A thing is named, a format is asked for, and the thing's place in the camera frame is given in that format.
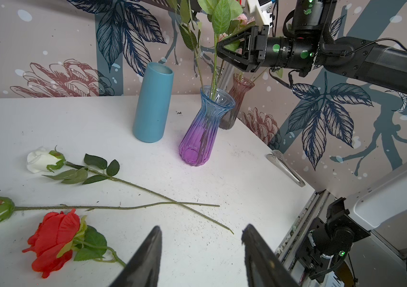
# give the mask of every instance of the red object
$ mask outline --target red object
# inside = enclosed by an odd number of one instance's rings
[[[44,216],[38,230],[28,239],[30,248],[22,252],[33,251],[38,257],[32,264],[36,272],[42,272],[42,278],[47,278],[52,271],[60,270],[66,261],[73,256],[73,251],[67,251],[62,257],[57,258],[60,250],[72,241],[79,230],[79,216],[71,210],[67,214],[49,212]]]

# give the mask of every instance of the white table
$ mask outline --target white table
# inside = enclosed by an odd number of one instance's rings
[[[18,206],[138,206],[163,201],[119,182],[64,185],[25,168],[39,146],[57,149],[82,164],[85,153],[120,162],[118,177],[177,201],[220,204],[192,206],[228,230],[175,205],[140,210],[77,210],[129,261],[155,225],[163,233],[159,287],[247,286],[242,230],[253,224],[275,249],[314,192],[301,188],[271,164],[268,146],[239,120],[219,129],[210,160],[185,164],[178,145],[200,108],[199,95],[174,95],[164,137],[144,143],[132,134],[137,97],[0,99],[0,195]],[[0,224],[0,286],[108,286],[119,264],[68,261],[41,279],[27,239],[47,211],[16,212]]]

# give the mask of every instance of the rose stem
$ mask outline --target rose stem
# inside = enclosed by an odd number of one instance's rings
[[[112,248],[109,247],[109,246],[96,246],[96,245],[92,245],[92,244],[89,244],[89,243],[87,243],[87,242],[85,242],[85,241],[80,241],[80,240],[73,240],[73,242],[75,242],[75,243],[80,243],[80,244],[84,244],[84,245],[86,245],[86,246],[88,246],[88,247],[92,247],[92,248],[107,249],[107,250],[111,251],[111,253],[113,253],[114,258],[116,259],[116,261],[118,261],[118,262],[120,263],[120,265],[122,265],[122,267],[126,267],[126,266],[127,266],[127,265],[125,264],[125,262],[122,261],[122,260],[117,256],[116,251],[114,251],[114,249],[112,249]]]
[[[70,162],[67,162],[67,165],[68,165],[68,164],[70,164],[69,166],[75,165],[75,164],[72,164],[72,163],[70,163]],[[212,221],[212,222],[218,224],[219,226],[224,227],[225,229],[229,230],[232,234],[234,234],[234,232],[233,232],[229,227],[225,226],[224,224],[219,223],[218,221],[216,221],[216,220],[214,220],[214,219],[212,219],[212,218],[210,218],[210,217],[204,215],[203,213],[198,212],[197,210],[193,210],[193,209],[190,208],[189,206],[186,206],[186,205],[184,205],[184,204],[181,204],[181,203],[177,202],[177,201],[174,200],[174,199],[171,199],[171,198],[169,198],[169,197],[166,197],[165,195],[162,195],[162,194],[157,193],[157,192],[153,192],[153,191],[150,190],[150,189],[147,189],[147,188],[144,188],[144,187],[140,187],[140,186],[138,186],[138,185],[136,185],[136,184],[134,184],[134,183],[121,180],[121,179],[116,178],[116,177],[114,177],[114,176],[102,174],[102,173],[100,173],[100,172],[98,172],[98,171],[96,171],[96,170],[93,170],[93,169],[87,168],[87,170],[90,171],[90,172],[92,172],[92,173],[94,173],[94,174],[96,174],[96,175],[106,176],[106,177],[108,177],[108,178],[109,178],[110,180],[112,180],[112,181],[120,181],[120,182],[122,182],[122,183],[128,184],[129,186],[137,187],[137,188],[139,188],[139,189],[141,189],[141,190],[144,190],[145,192],[149,192],[149,193],[155,194],[155,195],[157,195],[157,196],[159,196],[159,197],[161,197],[161,198],[164,198],[164,199],[166,199],[166,200],[170,200],[171,202],[173,202],[173,203],[175,203],[175,204],[178,204],[178,205],[181,205],[182,207],[184,207],[184,208],[186,208],[186,209],[188,209],[188,210],[191,210],[192,212],[195,212],[195,213],[197,213],[198,215],[201,215],[201,216],[205,217],[205,218],[208,219],[209,221]]]
[[[155,204],[146,204],[146,205],[140,205],[140,206],[134,206],[134,207],[119,207],[119,206],[84,206],[84,205],[74,205],[74,206],[69,206],[65,204],[61,204],[60,206],[16,206],[15,211],[21,211],[21,210],[58,210],[62,208],[66,209],[90,209],[90,210],[136,210],[136,209],[142,209],[146,208],[149,206],[154,206],[154,205],[159,205],[159,204],[175,204],[173,202],[160,202],[160,203],[155,203]],[[192,205],[203,205],[203,206],[213,206],[213,207],[219,207],[217,204],[197,204],[197,203],[180,203],[180,204],[192,204]]]

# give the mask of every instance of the wallpaper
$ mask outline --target wallpaper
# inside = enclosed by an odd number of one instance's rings
[[[295,4],[280,2],[279,23]],[[0,98],[138,95],[150,61],[172,68],[173,94],[197,94],[195,59],[177,17],[138,0],[0,0]],[[197,18],[202,77],[210,83],[212,28],[206,15]],[[407,0],[341,0],[331,33],[407,46]],[[293,89],[262,68],[255,75],[240,120],[315,189],[344,197],[407,161],[407,95],[321,66],[307,77],[292,73]],[[378,230],[407,248],[407,211]]]

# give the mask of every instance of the pink glass vase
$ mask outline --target pink glass vase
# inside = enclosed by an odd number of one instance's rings
[[[200,89],[202,106],[179,145],[179,155],[188,164],[199,166],[210,158],[214,139],[222,116],[235,106],[234,99],[225,91],[216,89],[216,99],[208,95],[210,86]]]
[[[240,111],[241,102],[245,97],[245,93],[254,87],[254,83],[246,77],[241,77],[239,74],[232,76],[234,85],[229,91],[229,95],[235,100],[235,107],[227,112],[221,119],[219,127],[221,129],[231,129],[234,126],[235,119]]]

